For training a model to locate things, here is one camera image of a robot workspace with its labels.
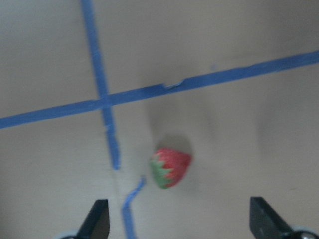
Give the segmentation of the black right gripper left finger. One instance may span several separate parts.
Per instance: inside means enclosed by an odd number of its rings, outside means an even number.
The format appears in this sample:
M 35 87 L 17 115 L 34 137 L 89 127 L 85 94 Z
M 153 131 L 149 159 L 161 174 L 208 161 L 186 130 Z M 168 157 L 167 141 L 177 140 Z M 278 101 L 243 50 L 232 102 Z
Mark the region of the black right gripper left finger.
M 110 216 L 108 200 L 96 200 L 75 237 L 108 238 L 109 233 Z

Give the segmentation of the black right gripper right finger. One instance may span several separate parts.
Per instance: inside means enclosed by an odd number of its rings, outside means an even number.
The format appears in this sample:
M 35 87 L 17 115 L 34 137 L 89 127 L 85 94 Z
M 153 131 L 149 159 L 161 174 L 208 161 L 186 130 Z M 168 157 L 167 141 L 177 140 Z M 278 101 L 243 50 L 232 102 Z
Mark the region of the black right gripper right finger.
M 249 228 L 256 239 L 296 239 L 294 230 L 262 197 L 251 197 Z

